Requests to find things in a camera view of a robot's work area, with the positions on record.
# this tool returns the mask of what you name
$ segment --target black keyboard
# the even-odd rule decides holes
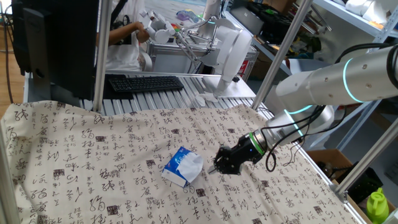
[[[111,78],[109,79],[115,92],[140,93],[158,90],[182,90],[184,85],[175,76]]]

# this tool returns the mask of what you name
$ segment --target cable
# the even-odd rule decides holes
[[[323,108],[324,108],[324,107],[323,107],[322,109],[317,109],[318,107],[319,107],[319,106],[317,106],[317,107],[315,108],[315,110],[314,110],[313,113],[317,113],[317,112],[319,112],[319,110],[323,110]],[[263,128],[260,129],[260,131],[262,131],[262,130],[264,130],[264,129],[284,128],[284,127],[288,127],[288,126],[291,126],[291,125],[295,125],[295,124],[298,124],[298,123],[300,123],[300,122],[303,122],[303,121],[305,121],[305,120],[310,119],[312,116],[313,116],[313,115],[311,114],[310,116],[307,116],[306,118],[303,118],[303,119],[301,119],[301,120],[299,120],[299,121],[296,121],[296,122],[293,122],[293,123],[289,123],[289,124],[283,124],[283,125],[272,126],[272,127],[263,127]]]
[[[368,44],[358,44],[354,45],[352,47],[347,48],[341,55],[337,58],[335,63],[340,63],[341,59],[348,53],[351,53],[355,50],[361,50],[361,49],[370,49],[370,48],[385,48],[385,47],[390,47],[392,44],[388,43],[368,43]]]
[[[332,130],[332,129],[337,128],[337,127],[341,124],[341,122],[343,122],[343,120],[346,118],[346,116],[347,116],[347,106],[344,106],[344,115],[343,115],[343,118],[342,118],[337,124],[335,124],[335,125],[334,125],[333,127],[331,127],[331,128],[328,128],[328,129],[326,129],[326,130],[319,131],[319,132],[313,133],[313,134],[325,133],[325,132],[327,132],[327,131],[330,131],[330,130]]]
[[[4,10],[4,14],[7,14],[8,9],[13,5],[13,3],[9,6],[7,6],[6,10]]]
[[[210,18],[208,18],[204,24],[202,24],[202,25],[200,25],[200,26],[197,26],[197,27],[191,27],[190,29],[199,28],[199,27],[204,26],[205,24],[207,24],[207,23],[210,21],[211,18],[212,18],[212,16],[211,16]]]
[[[6,20],[4,19],[4,13],[1,8],[1,17],[3,18],[3,24],[4,24],[4,43],[5,43],[5,48],[6,48],[6,76],[7,76],[7,87],[8,87],[8,95],[10,97],[10,103],[14,103],[14,100],[12,100],[12,93],[11,93],[11,84],[10,84],[10,72],[9,72],[9,64],[8,64],[8,41],[7,41],[7,24]]]
[[[310,120],[305,123],[303,126],[298,127],[298,130],[303,129],[304,127],[308,126],[309,124],[311,124],[313,121],[315,121],[322,113],[323,109],[325,109],[326,106],[317,106],[317,108],[315,108],[314,112],[311,114],[311,118]],[[268,170],[268,172],[273,172],[276,168],[276,156],[274,154],[274,150],[275,148],[285,139],[287,139],[289,136],[291,136],[292,134],[296,133],[298,130],[294,130],[291,131],[290,133],[288,133],[287,135],[285,135],[283,138],[281,138],[279,141],[277,141],[274,146],[272,147],[272,149],[268,152],[268,155],[266,157],[266,169]],[[274,160],[274,165],[272,167],[272,169],[269,168],[268,166],[268,161],[270,156],[272,156],[272,159]]]
[[[263,107],[259,107],[259,109],[260,110],[265,110],[266,112],[268,112],[268,113],[272,114],[273,116],[275,116],[275,114],[270,109],[263,108]]]
[[[313,133],[313,134],[320,134],[320,133],[324,133],[324,132],[330,131],[330,130],[332,130],[332,129],[334,129],[334,128],[337,128],[337,126],[339,126],[339,125],[341,124],[341,122],[343,122],[343,120],[346,118],[346,115],[347,115],[347,106],[344,106],[344,115],[343,115],[343,118],[342,118],[337,124],[335,124],[335,125],[334,125],[333,127],[331,127],[331,128],[328,128],[328,129],[326,129],[326,130],[319,131],[319,132]],[[307,132],[303,135],[303,142],[302,142],[302,144],[301,144],[300,147],[302,147],[302,146],[305,144],[305,137],[310,136],[310,135],[313,135],[313,134],[308,134],[308,130],[309,130],[309,129],[310,129],[310,124],[308,125]],[[299,151],[299,149],[297,149],[296,152],[295,152],[294,155],[293,155],[293,154],[292,154],[292,148],[295,147],[295,146],[298,146],[298,145],[299,145],[299,144],[296,144],[296,145],[294,145],[294,146],[292,146],[292,147],[290,148],[290,154],[292,155],[292,157],[290,158],[290,161],[287,162],[287,163],[285,163],[285,164],[283,164],[283,166],[288,166],[289,164],[292,164],[292,163],[295,162],[295,156],[296,156],[296,153]]]
[[[14,39],[12,38],[11,32],[14,33],[14,29],[12,28],[12,24],[10,22],[11,20],[10,20],[10,18],[8,17],[8,15],[6,13],[4,13],[3,20],[5,20],[4,18],[7,19],[6,25],[11,28],[11,31],[10,31],[10,29],[7,29],[7,33],[8,33],[8,36],[10,37],[11,43],[13,44],[14,43]]]
[[[191,62],[191,64],[189,65],[188,72],[187,72],[188,74],[190,74],[190,72],[191,72],[192,64],[193,64],[193,62]]]

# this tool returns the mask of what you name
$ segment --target calligraphy print fabric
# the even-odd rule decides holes
[[[22,223],[355,223],[319,174],[290,146],[241,176],[207,174],[220,144],[234,146],[265,119],[239,105],[101,116],[43,101],[11,105],[2,119]],[[201,155],[185,188],[161,178],[181,147]]]

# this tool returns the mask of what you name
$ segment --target white plastic bag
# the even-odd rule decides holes
[[[349,0],[346,9],[367,21],[374,21],[379,24],[387,22],[386,11],[375,0]]]

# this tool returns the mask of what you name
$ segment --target person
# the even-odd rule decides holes
[[[118,3],[119,0],[112,1],[112,11]],[[149,39],[148,32],[139,22],[139,13],[144,8],[144,0],[128,0],[115,22],[111,24],[106,69],[117,68],[141,71],[137,60],[139,56],[139,43],[143,43]],[[100,13],[98,13],[97,45],[100,16]]]

